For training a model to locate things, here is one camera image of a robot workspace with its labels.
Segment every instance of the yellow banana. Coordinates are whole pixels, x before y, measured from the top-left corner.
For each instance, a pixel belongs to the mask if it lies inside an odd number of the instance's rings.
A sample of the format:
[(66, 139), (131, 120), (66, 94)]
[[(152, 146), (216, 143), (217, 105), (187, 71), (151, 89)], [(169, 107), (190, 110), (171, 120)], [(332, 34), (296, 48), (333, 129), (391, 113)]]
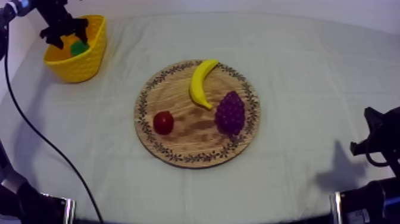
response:
[(192, 81), (190, 82), (190, 96), (192, 97), (192, 100), (209, 110), (212, 109), (213, 106), (205, 99), (203, 80), (217, 64), (218, 60), (216, 59), (204, 60), (196, 68), (192, 76)]

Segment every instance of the wooden plate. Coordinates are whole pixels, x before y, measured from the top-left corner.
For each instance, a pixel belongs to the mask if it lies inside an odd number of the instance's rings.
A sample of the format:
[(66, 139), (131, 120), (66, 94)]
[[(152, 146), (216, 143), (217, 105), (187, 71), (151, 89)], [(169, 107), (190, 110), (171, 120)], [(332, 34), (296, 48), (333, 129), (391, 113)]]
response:
[[(260, 123), (260, 104), (253, 86), (236, 70), (218, 64), (204, 80), (208, 111), (189, 95), (193, 72), (202, 60), (182, 61), (155, 74), (143, 87), (135, 104), (135, 128), (146, 149), (160, 160), (178, 167), (206, 168), (231, 160), (252, 141)], [(246, 122), (238, 136), (217, 130), (214, 114), (224, 96), (236, 91), (245, 103)], [(153, 117), (168, 110), (174, 117), (172, 133), (154, 132)]]

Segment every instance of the yellow basket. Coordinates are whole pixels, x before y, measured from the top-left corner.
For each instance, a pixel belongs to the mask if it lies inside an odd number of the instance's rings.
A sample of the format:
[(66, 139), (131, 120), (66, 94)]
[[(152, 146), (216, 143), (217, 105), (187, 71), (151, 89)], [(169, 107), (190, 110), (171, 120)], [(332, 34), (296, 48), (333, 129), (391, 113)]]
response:
[(63, 49), (49, 45), (43, 59), (45, 64), (65, 82), (83, 82), (96, 75), (107, 44), (105, 18), (101, 15), (85, 15), (81, 18), (89, 20), (86, 28), (89, 49), (72, 57), (70, 47), (79, 39), (75, 35), (62, 36)]

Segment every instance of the white tablecloth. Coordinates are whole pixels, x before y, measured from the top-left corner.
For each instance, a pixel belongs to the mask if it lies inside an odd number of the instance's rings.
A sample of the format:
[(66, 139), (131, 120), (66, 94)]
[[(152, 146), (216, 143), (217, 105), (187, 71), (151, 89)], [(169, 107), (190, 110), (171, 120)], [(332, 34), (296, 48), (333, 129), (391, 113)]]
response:
[[(16, 96), (82, 172), (105, 220), (299, 219), (328, 212), (331, 192), (392, 176), (363, 156), (351, 156), (349, 144), (367, 137), (364, 108), (387, 112), (400, 105), (398, 36), (262, 14), (110, 21), (99, 73), (75, 85), (60, 82), (43, 65), (45, 48), (37, 40), (29, 51), (12, 83)], [(232, 161), (204, 170), (154, 158), (133, 125), (145, 82), (169, 64), (194, 58), (218, 58), (244, 74), (262, 109), (251, 145)], [(96, 219), (76, 175), (22, 122), (9, 96), (0, 106), (0, 138), (15, 168), (35, 187), (74, 198), (78, 217)]]

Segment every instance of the grapes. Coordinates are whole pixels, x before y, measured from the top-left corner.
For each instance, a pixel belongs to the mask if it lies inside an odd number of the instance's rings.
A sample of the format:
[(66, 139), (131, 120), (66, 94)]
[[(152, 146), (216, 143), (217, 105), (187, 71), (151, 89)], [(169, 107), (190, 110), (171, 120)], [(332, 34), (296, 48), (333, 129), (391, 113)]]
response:
[(229, 92), (215, 113), (214, 121), (218, 129), (228, 135), (238, 135), (245, 126), (245, 120), (245, 104), (237, 92)]

